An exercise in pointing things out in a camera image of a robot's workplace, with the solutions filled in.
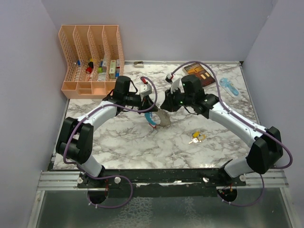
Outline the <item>blue handled key ring organiser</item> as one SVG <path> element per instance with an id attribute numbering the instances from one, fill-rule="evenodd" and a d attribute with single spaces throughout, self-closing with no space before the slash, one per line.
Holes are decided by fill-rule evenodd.
<path id="1" fill-rule="evenodd" d="M 144 114 L 149 126 L 156 129 L 158 127 L 169 127 L 171 125 L 171 120 L 169 114 L 159 109 L 157 112 L 149 112 Z"/>

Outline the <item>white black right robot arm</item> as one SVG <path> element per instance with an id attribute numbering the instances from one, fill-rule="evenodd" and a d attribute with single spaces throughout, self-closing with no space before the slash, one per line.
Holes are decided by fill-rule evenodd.
<path id="1" fill-rule="evenodd" d="M 181 107 L 191 107 L 195 114 L 226 127 L 250 147 L 247 156 L 230 160 L 222 166 L 218 180 L 224 186 L 245 173 L 266 173 L 283 155 L 281 134 L 277 128 L 267 129 L 235 113 L 216 95 L 206 94 L 200 80 L 194 75 L 178 79 L 165 91 L 161 109 L 176 112 Z"/>

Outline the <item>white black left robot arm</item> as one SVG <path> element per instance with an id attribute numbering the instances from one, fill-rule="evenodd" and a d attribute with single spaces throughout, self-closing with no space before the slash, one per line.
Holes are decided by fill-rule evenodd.
<path id="1" fill-rule="evenodd" d="M 112 89 L 101 103 L 79 118 L 64 119 L 56 144 L 56 153 L 63 157 L 65 164 L 74 164 L 87 173 L 88 181 L 98 188 L 104 184 L 104 166 L 92 155 L 94 132 L 106 121 L 116 117 L 123 110 L 148 113 L 156 110 L 156 101 L 149 95 L 156 93 L 152 80 L 142 76 L 138 92 L 131 92 L 131 78 L 119 76 Z"/>

